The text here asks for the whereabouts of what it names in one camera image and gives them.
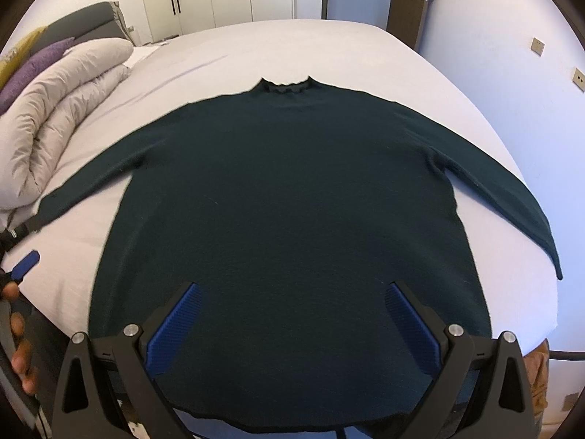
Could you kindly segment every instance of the brown object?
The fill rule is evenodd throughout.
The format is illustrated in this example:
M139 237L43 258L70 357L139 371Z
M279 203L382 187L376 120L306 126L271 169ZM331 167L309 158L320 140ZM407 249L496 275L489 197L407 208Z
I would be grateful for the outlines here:
M535 418L539 417L548 406L546 402L549 372L548 360L548 340L544 340L534 351L524 357Z
M390 0L386 31L418 51L429 0Z

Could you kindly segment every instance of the yellow pillow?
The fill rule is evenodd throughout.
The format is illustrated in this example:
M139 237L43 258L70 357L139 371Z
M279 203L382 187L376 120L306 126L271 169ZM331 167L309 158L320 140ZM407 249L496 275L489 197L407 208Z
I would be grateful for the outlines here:
M17 42L16 46L8 51L7 55L0 58L0 89L5 86L8 79L10 79L22 63L29 58L30 49L45 29L47 29L46 26L41 26L31 31Z

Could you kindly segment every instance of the blue gripper pad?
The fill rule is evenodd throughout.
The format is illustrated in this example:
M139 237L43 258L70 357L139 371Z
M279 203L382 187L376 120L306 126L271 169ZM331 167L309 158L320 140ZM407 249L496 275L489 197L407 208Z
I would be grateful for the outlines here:
M388 286L384 300L419 369L435 378L442 369L438 341L396 284Z
M201 290L192 284L147 344L144 367L151 378L170 368L200 310Z
M38 251L29 252L12 270L12 280L22 280L24 276L39 263L39 261L40 254Z

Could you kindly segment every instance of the purple pillow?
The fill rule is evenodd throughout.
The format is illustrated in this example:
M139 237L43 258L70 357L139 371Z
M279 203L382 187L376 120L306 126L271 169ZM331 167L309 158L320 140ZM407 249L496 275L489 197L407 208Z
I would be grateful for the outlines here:
M32 55L16 71L0 92L0 115L6 112L20 93L41 72L56 63L63 53L73 46L75 38L54 42Z

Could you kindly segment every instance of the sweater sleeve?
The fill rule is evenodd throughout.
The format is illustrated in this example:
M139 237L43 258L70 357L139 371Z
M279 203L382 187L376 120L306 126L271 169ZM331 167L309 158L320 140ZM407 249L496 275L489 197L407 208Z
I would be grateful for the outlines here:
M107 183L139 167L150 150L165 142L170 126L177 123L178 118L176 113L166 114L120 139L89 161L61 187L43 198L33 218L33 226L47 225Z
M526 185L498 161L455 132L412 109L396 105L411 137L429 151L435 166L442 171L448 169L453 172L502 217L542 247L555 265L557 278L562 279L551 227Z

